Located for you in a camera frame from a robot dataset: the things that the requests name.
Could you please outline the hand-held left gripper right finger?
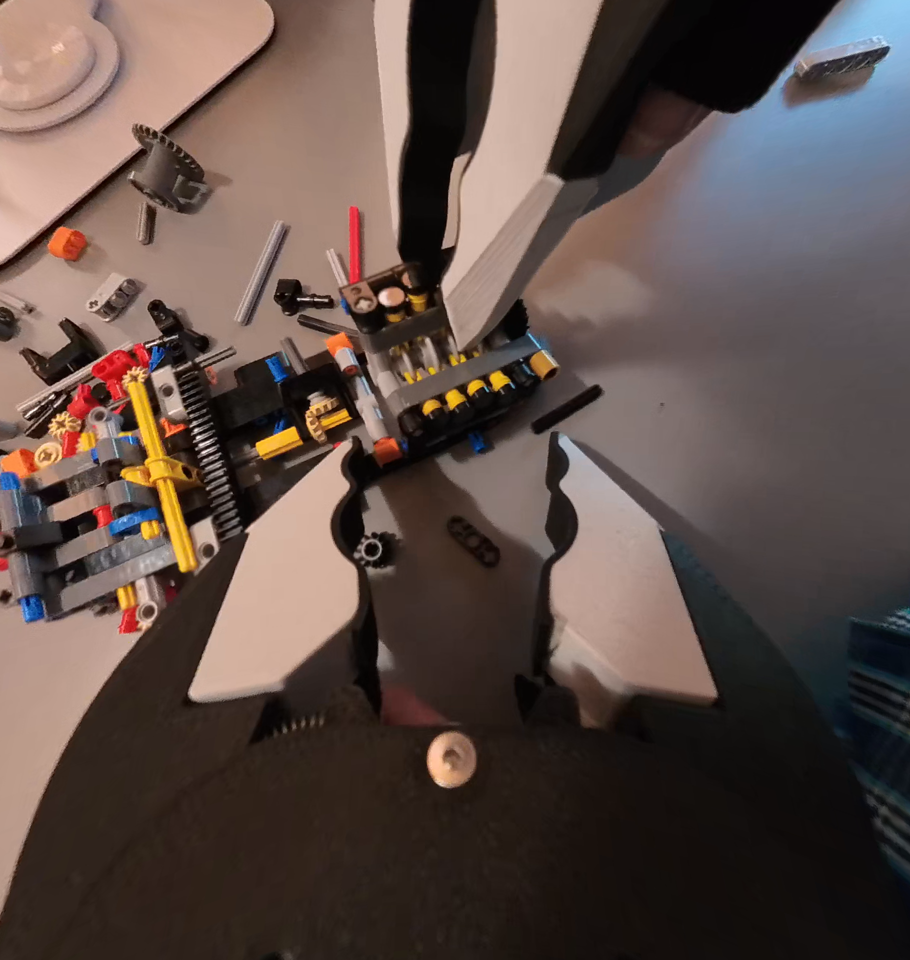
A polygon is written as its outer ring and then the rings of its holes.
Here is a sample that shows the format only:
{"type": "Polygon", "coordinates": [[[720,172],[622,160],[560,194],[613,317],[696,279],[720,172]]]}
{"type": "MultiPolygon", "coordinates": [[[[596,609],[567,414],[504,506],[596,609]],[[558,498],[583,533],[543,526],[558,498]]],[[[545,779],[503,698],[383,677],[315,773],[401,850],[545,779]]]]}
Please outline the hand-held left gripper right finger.
{"type": "Polygon", "coordinates": [[[551,434],[533,674],[583,726],[638,697],[712,707],[718,691],[658,522],[565,434],[551,434]]]}

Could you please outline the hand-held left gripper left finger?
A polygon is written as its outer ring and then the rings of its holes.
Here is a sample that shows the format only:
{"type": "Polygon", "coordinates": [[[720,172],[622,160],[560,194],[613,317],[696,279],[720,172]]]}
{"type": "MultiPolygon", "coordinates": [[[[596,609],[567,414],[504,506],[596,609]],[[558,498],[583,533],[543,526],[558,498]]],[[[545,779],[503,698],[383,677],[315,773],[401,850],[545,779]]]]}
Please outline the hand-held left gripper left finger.
{"type": "Polygon", "coordinates": [[[342,441],[248,528],[187,695],[194,705],[276,699],[317,714],[350,686],[381,708],[358,438],[342,441]]]}

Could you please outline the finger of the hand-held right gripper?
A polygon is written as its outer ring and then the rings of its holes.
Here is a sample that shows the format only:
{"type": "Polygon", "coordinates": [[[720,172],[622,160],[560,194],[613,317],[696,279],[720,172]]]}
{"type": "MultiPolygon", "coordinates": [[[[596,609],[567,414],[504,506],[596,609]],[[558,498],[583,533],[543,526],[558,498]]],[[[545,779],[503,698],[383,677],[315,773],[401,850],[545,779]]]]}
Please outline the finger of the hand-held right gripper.
{"type": "Polygon", "coordinates": [[[485,123],[458,190],[458,232],[441,291],[458,347],[487,337],[592,198],[549,162],[601,1],[495,3],[485,123]]]}
{"type": "Polygon", "coordinates": [[[489,111],[496,3],[377,1],[373,24],[395,246],[439,282],[489,111]]]}

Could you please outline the lego car chassis assembly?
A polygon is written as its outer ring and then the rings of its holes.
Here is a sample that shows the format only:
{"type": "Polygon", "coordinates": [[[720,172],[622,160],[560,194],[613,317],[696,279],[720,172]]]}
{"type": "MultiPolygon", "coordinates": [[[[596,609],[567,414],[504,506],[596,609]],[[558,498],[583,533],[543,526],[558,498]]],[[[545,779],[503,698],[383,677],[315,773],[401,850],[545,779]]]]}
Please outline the lego car chassis assembly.
{"type": "MultiPolygon", "coordinates": [[[[89,610],[118,613],[122,635],[148,630],[278,497],[271,483],[297,451],[329,452],[359,418],[326,347],[311,366],[284,341],[218,394],[232,347],[152,362],[80,430],[0,448],[0,606],[29,624],[89,610]]],[[[0,423],[0,441],[12,433],[0,423]]]]}

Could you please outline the yellow black lego engine block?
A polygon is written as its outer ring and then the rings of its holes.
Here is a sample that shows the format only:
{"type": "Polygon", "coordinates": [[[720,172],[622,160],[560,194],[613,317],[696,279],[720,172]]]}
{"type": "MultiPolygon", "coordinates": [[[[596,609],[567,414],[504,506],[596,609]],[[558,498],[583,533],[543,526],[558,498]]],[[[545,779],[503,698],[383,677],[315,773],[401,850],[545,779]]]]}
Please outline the yellow black lego engine block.
{"type": "Polygon", "coordinates": [[[335,337],[326,345],[352,387],[379,467],[463,439],[479,450],[484,431],[560,369],[520,301],[477,345],[457,345],[442,292],[416,263],[342,285],[340,300],[357,346],[335,337]]]}

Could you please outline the grey short lego beam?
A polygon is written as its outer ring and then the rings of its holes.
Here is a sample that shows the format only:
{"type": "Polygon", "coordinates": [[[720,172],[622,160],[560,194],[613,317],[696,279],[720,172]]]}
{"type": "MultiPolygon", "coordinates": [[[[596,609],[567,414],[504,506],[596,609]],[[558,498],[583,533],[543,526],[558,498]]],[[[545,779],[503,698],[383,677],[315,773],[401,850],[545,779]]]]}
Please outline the grey short lego beam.
{"type": "Polygon", "coordinates": [[[824,48],[804,54],[796,62],[793,76],[799,82],[814,83],[873,69],[890,51],[890,43],[880,35],[824,48]]]}

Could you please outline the black thin lego liftarm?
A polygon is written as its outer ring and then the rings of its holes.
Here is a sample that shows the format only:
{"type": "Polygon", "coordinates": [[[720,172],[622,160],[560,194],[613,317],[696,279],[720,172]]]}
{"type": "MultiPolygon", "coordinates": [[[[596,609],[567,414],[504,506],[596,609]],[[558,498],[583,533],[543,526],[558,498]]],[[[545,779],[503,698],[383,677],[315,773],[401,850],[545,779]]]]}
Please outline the black thin lego liftarm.
{"type": "Polygon", "coordinates": [[[496,568],[501,559],[500,549],[487,535],[461,515],[452,515],[446,522],[449,536],[470,554],[482,567],[496,568]]]}

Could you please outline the thin black lego axle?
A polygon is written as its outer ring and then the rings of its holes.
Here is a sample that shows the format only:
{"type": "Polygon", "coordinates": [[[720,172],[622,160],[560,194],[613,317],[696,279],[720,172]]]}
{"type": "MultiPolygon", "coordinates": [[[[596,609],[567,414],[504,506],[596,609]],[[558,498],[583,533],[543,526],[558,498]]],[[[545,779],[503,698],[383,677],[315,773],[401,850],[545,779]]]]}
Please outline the thin black lego axle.
{"type": "Polygon", "coordinates": [[[531,423],[531,432],[535,436],[545,434],[566,420],[591,406],[604,396],[601,385],[595,384],[581,390],[569,399],[557,404],[554,408],[538,416],[531,423]]]}

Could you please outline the long grey lego axle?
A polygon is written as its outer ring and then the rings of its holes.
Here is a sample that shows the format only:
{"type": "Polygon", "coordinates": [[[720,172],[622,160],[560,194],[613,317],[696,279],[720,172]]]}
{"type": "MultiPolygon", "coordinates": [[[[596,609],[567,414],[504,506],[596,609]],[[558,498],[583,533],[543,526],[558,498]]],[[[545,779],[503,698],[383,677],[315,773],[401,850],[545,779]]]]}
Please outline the long grey lego axle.
{"type": "Polygon", "coordinates": [[[255,317],[288,232],[289,224],[287,222],[276,221],[272,225],[266,244],[258,257],[234,316],[234,322],[239,327],[249,325],[255,317]]]}

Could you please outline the black lego pin connector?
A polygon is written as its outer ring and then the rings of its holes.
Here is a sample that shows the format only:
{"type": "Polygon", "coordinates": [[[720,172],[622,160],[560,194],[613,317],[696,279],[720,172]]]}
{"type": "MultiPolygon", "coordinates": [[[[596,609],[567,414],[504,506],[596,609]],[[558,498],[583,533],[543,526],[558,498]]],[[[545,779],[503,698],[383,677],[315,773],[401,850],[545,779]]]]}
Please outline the black lego pin connector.
{"type": "Polygon", "coordinates": [[[309,309],[334,309],[337,306],[333,296],[307,292],[303,283],[296,278],[279,279],[272,300],[288,317],[294,317],[309,309]]]}

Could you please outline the grey lego differential gear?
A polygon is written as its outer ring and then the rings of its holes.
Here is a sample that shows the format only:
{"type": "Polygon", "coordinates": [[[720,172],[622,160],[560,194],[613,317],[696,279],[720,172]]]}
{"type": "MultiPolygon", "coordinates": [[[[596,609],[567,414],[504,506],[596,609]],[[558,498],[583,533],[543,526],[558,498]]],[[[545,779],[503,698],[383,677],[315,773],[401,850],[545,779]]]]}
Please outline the grey lego differential gear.
{"type": "Polygon", "coordinates": [[[164,210],[186,213],[210,193],[206,172],[197,160],[163,132],[134,123],[131,132],[146,152],[141,168],[128,182],[142,196],[164,210]]]}

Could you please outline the person's right hand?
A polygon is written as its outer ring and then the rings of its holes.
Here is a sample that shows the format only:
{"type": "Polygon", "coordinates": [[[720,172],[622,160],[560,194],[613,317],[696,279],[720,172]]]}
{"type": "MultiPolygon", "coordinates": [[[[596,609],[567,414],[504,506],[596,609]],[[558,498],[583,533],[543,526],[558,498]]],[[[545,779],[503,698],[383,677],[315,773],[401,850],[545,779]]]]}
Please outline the person's right hand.
{"type": "Polygon", "coordinates": [[[633,160],[652,159],[692,134],[713,110],[672,91],[650,86],[636,107],[616,154],[633,160]]]}

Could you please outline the person's left hand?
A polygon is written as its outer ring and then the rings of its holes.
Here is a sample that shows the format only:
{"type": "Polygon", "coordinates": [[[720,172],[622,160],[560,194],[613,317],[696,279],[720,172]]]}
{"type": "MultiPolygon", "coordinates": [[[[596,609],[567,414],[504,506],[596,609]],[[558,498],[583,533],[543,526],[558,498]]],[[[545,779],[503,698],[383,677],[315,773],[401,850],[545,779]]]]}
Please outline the person's left hand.
{"type": "Polygon", "coordinates": [[[394,727],[448,727],[451,722],[411,689],[387,684],[381,691],[381,722],[394,727]]]}

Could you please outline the white rounded base board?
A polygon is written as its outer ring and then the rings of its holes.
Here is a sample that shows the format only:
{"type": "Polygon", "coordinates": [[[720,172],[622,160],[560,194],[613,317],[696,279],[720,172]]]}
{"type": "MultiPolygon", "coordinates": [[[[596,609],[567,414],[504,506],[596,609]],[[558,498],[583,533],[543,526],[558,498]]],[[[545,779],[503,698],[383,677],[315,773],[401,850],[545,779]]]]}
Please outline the white rounded base board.
{"type": "Polygon", "coordinates": [[[40,131],[0,131],[0,267],[137,152],[135,123],[163,131],[268,42],[263,1],[101,2],[121,63],[101,98],[40,131]]]}

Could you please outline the person's plaid shirt torso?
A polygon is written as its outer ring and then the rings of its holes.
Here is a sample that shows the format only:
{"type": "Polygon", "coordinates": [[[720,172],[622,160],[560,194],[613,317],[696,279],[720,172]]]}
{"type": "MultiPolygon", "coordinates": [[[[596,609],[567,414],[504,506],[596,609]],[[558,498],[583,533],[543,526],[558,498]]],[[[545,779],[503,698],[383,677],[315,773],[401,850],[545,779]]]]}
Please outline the person's plaid shirt torso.
{"type": "Polygon", "coordinates": [[[854,772],[910,911],[910,603],[849,622],[846,688],[854,772]]]}

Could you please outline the white book stand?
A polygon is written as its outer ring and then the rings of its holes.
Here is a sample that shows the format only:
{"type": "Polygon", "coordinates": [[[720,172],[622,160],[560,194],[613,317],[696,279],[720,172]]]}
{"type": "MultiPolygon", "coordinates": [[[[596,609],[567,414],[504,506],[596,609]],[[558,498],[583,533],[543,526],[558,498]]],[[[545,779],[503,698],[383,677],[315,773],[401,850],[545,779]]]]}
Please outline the white book stand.
{"type": "Polygon", "coordinates": [[[121,64],[100,1],[0,5],[0,132],[33,133],[92,107],[121,64]]]}

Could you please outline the black lego bracket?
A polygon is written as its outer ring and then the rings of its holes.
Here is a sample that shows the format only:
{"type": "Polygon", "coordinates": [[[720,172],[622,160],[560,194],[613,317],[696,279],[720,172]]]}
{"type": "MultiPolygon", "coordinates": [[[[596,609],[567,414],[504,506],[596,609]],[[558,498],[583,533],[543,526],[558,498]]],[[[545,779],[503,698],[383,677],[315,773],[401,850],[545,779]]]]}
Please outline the black lego bracket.
{"type": "Polygon", "coordinates": [[[18,351],[32,373],[49,387],[97,362],[105,353],[101,344],[70,318],[63,318],[58,328],[66,342],[52,354],[44,355],[28,346],[18,351]]]}

